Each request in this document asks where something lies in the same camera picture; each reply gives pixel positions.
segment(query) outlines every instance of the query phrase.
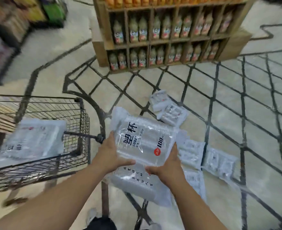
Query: plastic package on floor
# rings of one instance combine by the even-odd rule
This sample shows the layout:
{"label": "plastic package on floor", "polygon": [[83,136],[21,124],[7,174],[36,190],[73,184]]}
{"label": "plastic package on floor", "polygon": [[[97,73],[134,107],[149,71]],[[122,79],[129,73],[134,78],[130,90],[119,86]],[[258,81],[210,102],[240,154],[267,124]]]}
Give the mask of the plastic package on floor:
{"label": "plastic package on floor", "polygon": [[170,207],[171,192],[156,175],[149,175],[144,166],[135,164],[123,166],[106,176],[107,181],[115,187],[140,196],[157,205]]}
{"label": "plastic package on floor", "polygon": [[207,147],[203,168],[222,180],[231,181],[239,158],[221,150]]}
{"label": "plastic package on floor", "polygon": [[156,115],[157,119],[161,119],[162,122],[174,127],[179,127],[186,120],[187,116],[188,111],[175,103],[167,106],[166,109]]}
{"label": "plastic package on floor", "polygon": [[177,144],[179,158],[183,164],[200,170],[205,142],[186,139],[183,144]]}
{"label": "plastic package on floor", "polygon": [[162,166],[184,132],[142,116],[131,116],[121,107],[113,109],[110,129],[114,131],[118,154],[150,166]]}
{"label": "plastic package on floor", "polygon": [[65,129],[64,120],[22,119],[0,148],[0,167],[58,155]]}
{"label": "plastic package on floor", "polygon": [[202,171],[192,170],[183,167],[185,178],[189,185],[199,194],[199,196],[206,202],[206,189],[204,183],[204,176]]}
{"label": "plastic package on floor", "polygon": [[152,105],[153,111],[164,110],[167,106],[172,104],[172,100],[166,94],[165,90],[159,90],[150,96],[150,104]]}

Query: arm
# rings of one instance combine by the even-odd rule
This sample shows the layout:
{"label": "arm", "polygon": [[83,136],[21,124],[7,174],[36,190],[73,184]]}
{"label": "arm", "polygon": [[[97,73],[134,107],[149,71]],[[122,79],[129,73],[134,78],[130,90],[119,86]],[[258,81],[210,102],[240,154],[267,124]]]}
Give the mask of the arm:
{"label": "arm", "polygon": [[186,230],[227,230],[186,181],[181,161],[177,155],[178,150],[175,143],[163,166],[147,166],[145,169],[149,174],[157,175],[170,188]]}
{"label": "arm", "polygon": [[0,219],[0,230],[67,230],[98,183],[119,166],[135,164],[118,157],[113,132],[91,165]]}

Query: hand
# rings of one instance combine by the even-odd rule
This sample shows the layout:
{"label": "hand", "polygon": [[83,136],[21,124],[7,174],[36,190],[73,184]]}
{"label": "hand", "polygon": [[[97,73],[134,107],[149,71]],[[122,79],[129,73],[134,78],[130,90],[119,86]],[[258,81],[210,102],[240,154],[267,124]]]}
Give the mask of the hand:
{"label": "hand", "polygon": [[146,166],[145,170],[149,174],[157,175],[162,183],[169,188],[175,183],[186,181],[184,171],[181,168],[181,161],[178,158],[176,143],[174,143],[170,155],[163,166]]}
{"label": "hand", "polygon": [[114,140],[114,132],[110,132],[108,139],[98,148],[96,156],[92,160],[92,165],[96,165],[104,170],[104,173],[111,173],[120,166],[134,165],[133,159],[125,159],[116,153],[116,144]]}

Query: wooden display rack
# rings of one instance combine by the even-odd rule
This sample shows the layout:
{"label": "wooden display rack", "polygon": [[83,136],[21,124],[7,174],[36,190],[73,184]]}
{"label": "wooden display rack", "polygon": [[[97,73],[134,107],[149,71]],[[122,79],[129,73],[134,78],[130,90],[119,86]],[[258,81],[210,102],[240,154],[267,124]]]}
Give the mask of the wooden display rack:
{"label": "wooden display rack", "polygon": [[[94,3],[97,11],[97,19],[102,28],[104,47],[107,51],[107,55],[112,52],[123,51],[126,54],[127,58],[127,69],[119,69],[117,71],[110,71],[111,73],[122,73],[133,70],[147,69],[147,68],[155,68],[161,67],[165,65],[178,65],[178,64],[189,64],[195,62],[184,62],[187,54],[187,46],[191,43],[201,43],[202,51],[197,62],[208,62],[209,60],[202,60],[204,53],[212,42],[220,41],[219,50],[214,58],[214,60],[218,60],[219,55],[223,51],[226,46],[228,39],[236,33],[239,29],[241,23],[246,17],[247,13],[251,9],[255,0],[242,0],[241,2],[207,2],[200,4],[178,4],[178,5],[163,5],[163,6],[141,6],[141,7],[132,7],[132,8],[118,8],[118,9],[109,9],[107,8],[105,2],[103,0],[96,0],[97,3]],[[229,9],[233,9],[233,18],[227,29],[225,34],[216,34],[213,29],[215,29],[217,24],[220,24],[220,20],[223,17],[223,14],[227,12]],[[196,36],[192,33],[194,32],[198,19],[202,13],[202,11],[212,10],[213,11],[213,22],[210,28],[210,31],[207,36]],[[159,39],[152,40],[152,28],[154,23],[154,16],[156,13],[168,12],[170,16],[172,16],[172,26],[171,26],[171,34],[170,39]],[[192,24],[190,29],[189,37],[187,38],[174,38],[174,26],[175,21],[179,13],[191,13],[192,14]],[[132,14],[135,15],[143,15],[148,20],[148,40],[145,42],[134,42],[131,43],[129,41],[129,19]],[[112,26],[114,20],[120,20],[120,23],[123,27],[124,34],[124,43],[121,45],[117,45],[114,43],[113,39],[113,31]],[[183,43],[183,52],[181,55],[181,60],[179,62],[173,62],[168,64],[168,57],[170,53],[171,45]],[[149,55],[152,46],[164,45],[165,46],[165,59],[163,65],[152,65],[149,66]],[[130,68],[130,49],[131,48],[140,48],[143,47],[147,50],[147,66],[146,68]]]}

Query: red circular label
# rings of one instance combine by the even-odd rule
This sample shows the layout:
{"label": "red circular label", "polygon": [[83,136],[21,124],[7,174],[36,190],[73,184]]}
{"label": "red circular label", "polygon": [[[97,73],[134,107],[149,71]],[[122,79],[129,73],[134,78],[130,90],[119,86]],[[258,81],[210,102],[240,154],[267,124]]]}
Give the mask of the red circular label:
{"label": "red circular label", "polygon": [[154,150],[154,154],[155,154],[156,156],[159,156],[160,153],[161,153],[161,150],[160,150],[159,148],[156,148],[156,149]]}

